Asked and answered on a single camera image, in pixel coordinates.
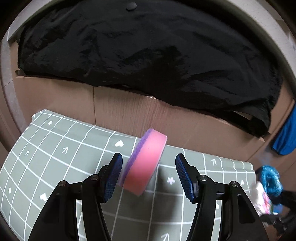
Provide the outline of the colourful tissue packet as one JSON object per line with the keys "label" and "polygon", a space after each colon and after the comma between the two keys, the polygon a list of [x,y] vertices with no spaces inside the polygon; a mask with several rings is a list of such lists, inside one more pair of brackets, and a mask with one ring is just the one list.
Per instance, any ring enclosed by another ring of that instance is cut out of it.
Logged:
{"label": "colourful tissue packet", "polygon": [[250,200],[259,216],[272,214],[273,204],[259,181],[251,189]]}

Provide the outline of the black hanging cloth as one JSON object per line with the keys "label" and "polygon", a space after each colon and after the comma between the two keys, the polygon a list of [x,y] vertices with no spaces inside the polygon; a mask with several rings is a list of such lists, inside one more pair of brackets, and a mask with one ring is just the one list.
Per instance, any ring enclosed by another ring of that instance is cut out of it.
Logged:
{"label": "black hanging cloth", "polygon": [[153,96],[256,137],[282,85],[262,40],[212,1],[60,1],[25,24],[18,67]]}

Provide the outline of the green grid table mat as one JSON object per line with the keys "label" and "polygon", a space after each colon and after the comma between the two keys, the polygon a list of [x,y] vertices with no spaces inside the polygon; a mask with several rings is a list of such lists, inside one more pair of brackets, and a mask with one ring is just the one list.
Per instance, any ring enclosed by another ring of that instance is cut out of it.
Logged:
{"label": "green grid table mat", "polygon": [[[117,152],[126,162],[138,143],[137,137],[46,109],[34,114],[1,168],[1,213],[5,221],[19,240],[28,240],[59,181],[83,181],[108,164]],[[141,196],[116,187],[102,205],[112,240],[187,238],[196,205],[185,197],[175,169],[179,153],[216,182],[237,181],[246,193],[255,183],[250,163],[168,145]]]}

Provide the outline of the pink purple round sponge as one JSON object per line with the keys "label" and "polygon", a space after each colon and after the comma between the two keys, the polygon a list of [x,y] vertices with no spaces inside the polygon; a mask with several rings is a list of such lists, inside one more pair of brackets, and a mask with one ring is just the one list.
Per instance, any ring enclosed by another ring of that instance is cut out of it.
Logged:
{"label": "pink purple round sponge", "polygon": [[168,137],[148,129],[133,150],[123,169],[119,185],[136,196],[145,191],[160,161]]}

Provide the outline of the blue hanging towel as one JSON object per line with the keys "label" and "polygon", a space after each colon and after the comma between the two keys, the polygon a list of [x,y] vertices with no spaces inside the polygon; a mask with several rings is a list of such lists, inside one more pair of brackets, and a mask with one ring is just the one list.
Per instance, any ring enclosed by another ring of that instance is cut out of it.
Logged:
{"label": "blue hanging towel", "polygon": [[295,150],[295,106],[287,121],[276,136],[271,148],[279,155],[288,155]]}

